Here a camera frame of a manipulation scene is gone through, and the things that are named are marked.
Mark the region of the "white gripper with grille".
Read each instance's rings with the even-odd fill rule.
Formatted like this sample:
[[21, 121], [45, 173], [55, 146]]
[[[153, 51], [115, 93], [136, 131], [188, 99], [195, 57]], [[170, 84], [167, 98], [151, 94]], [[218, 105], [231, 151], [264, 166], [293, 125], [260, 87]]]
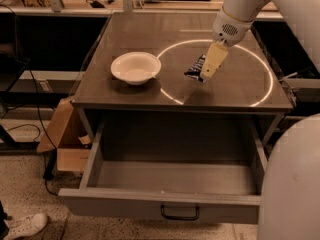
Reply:
[[208, 81], [228, 55], [228, 46], [238, 44], [251, 28], [254, 15], [244, 11], [228, 11], [224, 7], [217, 13], [213, 23], [213, 42], [205, 56], [200, 78]]

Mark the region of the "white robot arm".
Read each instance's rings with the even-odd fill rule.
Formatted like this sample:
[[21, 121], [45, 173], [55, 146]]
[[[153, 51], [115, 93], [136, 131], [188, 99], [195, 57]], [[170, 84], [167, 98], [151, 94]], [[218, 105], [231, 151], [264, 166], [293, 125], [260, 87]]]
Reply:
[[[211, 78], [227, 48], [243, 39], [268, 2], [320, 66], [320, 0], [225, 0], [214, 21], [202, 78]], [[277, 141], [263, 179], [257, 240], [320, 240], [319, 144], [318, 115], [294, 124]]]

